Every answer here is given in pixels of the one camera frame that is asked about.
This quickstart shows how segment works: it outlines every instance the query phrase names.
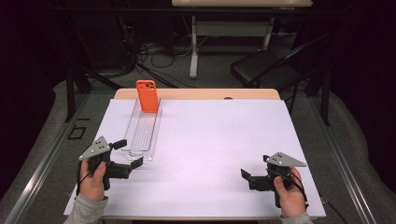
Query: black chair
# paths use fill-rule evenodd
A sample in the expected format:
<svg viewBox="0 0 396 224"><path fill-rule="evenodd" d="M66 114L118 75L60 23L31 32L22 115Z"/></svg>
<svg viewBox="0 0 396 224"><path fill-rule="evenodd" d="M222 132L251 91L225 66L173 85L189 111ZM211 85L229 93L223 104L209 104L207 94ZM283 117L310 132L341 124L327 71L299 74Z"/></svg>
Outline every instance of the black chair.
<svg viewBox="0 0 396 224"><path fill-rule="evenodd" d="M309 41L290 51L286 56L277 58L268 50L261 50L231 64L231 73L244 85L245 88L275 89L278 92L288 90L294 86L289 113L293 109L295 96L299 83L314 75L322 66L310 69L309 72L301 74L294 70L290 64L301 59L308 51L322 46L329 40L329 35Z"/></svg>

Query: table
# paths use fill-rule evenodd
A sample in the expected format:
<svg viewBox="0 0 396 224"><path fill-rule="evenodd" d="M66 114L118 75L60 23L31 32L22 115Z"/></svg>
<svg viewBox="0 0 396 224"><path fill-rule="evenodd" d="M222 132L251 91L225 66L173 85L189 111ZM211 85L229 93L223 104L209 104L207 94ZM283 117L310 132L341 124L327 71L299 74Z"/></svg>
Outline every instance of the table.
<svg viewBox="0 0 396 224"><path fill-rule="evenodd" d="M267 175L262 155L272 156L278 151L306 163L289 112L277 92L158 89L158 95L162 97L163 115L154 159L133 170L127 180L110 179L103 218L278 218L274 193L249 190L240 175L241 168L253 175ZM135 89L116 93L97 137L103 135L108 142L115 142L124 136L135 103L130 97L136 97ZM224 97L233 100L222 100ZM120 150L112 152L111 160L129 163ZM325 217L309 164L299 171L310 203L308 214ZM73 201L72 196L66 215Z"/></svg>
<svg viewBox="0 0 396 224"><path fill-rule="evenodd" d="M311 0L172 0L174 7L311 7ZM263 50L268 50L274 18L269 21L197 21L191 22L190 78L197 78L198 35L264 36Z"/></svg>

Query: gray sleeve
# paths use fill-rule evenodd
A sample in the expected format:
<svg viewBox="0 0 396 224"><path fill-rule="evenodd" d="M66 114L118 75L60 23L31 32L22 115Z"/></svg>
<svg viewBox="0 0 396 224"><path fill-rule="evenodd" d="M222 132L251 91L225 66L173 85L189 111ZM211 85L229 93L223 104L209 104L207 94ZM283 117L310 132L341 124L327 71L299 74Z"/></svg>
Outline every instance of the gray sleeve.
<svg viewBox="0 0 396 224"><path fill-rule="evenodd" d="M280 220L282 224L312 224L313 222L309 218L309 215L306 213L302 213L297 217L281 217Z"/></svg>
<svg viewBox="0 0 396 224"><path fill-rule="evenodd" d="M79 194L74 202L73 210L64 224L97 223L107 205L107 197L102 201L93 201Z"/></svg>

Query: human hand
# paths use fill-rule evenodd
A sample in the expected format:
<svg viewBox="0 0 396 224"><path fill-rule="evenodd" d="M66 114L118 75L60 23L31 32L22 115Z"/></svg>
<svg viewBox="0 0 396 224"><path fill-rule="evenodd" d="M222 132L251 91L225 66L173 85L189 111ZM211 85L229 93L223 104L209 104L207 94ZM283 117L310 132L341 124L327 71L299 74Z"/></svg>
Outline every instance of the human hand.
<svg viewBox="0 0 396 224"><path fill-rule="evenodd" d="M301 187L300 173L294 167L290 167L290 171L293 174L292 180ZM285 189L283 180L280 176L274 179L274 186L279 194L279 202L283 217L296 217L305 212L304 196L296 186L291 184L288 189Z"/></svg>
<svg viewBox="0 0 396 224"><path fill-rule="evenodd" d="M103 176L106 173L105 163L102 161L94 174L90 174L90 172L88 159L86 159L81 164L80 177L82 181L80 180L80 193L88 199L102 201L105 198L105 186L103 185Z"/></svg>

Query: orange object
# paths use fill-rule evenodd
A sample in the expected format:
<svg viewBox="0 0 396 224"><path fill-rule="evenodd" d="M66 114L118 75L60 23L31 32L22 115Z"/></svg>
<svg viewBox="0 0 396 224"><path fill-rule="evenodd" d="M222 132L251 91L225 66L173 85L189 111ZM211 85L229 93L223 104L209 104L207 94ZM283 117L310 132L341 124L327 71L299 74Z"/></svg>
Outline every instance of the orange object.
<svg viewBox="0 0 396 224"><path fill-rule="evenodd" d="M158 96L155 82L153 80L137 80L136 89L143 112L157 113Z"/></svg>

